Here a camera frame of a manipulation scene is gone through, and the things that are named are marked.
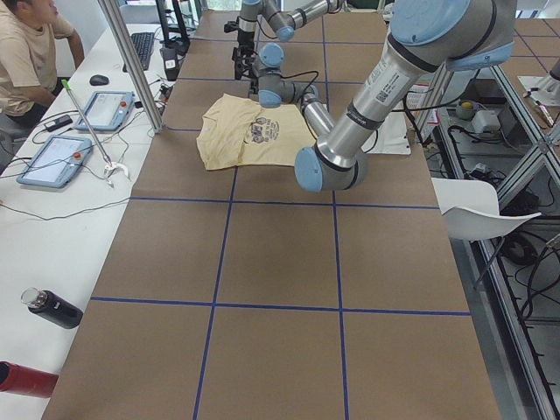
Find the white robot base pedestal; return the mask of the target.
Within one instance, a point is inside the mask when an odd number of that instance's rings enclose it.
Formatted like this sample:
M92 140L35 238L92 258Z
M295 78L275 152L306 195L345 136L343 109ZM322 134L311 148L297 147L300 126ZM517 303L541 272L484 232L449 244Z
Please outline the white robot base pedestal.
M406 155L411 153L407 125L402 113L390 113L381 127L362 145L369 154Z

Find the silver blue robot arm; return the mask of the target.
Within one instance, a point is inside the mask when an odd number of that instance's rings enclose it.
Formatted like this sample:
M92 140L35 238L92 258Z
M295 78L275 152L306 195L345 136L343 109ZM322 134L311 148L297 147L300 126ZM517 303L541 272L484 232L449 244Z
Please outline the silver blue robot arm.
M451 72L505 62L513 51L514 1L396 1L377 66L345 113L334 121L310 83L288 82L280 71L281 43L315 18L341 9L340 1L311 1L284 12L272 1L245 1L224 25L236 32L232 59L236 79L248 77L268 109L298 103L318 133L312 147L297 153L297 182L308 192L346 190L366 176L363 144L382 126L420 76L446 66Z
M263 17L275 33L275 39L287 42L297 30L313 20L339 12L344 3L334 0L310 1L295 10L282 11L275 1L242 1L238 17L235 21L224 24L224 32L237 32L238 43L253 48L257 21L259 17Z

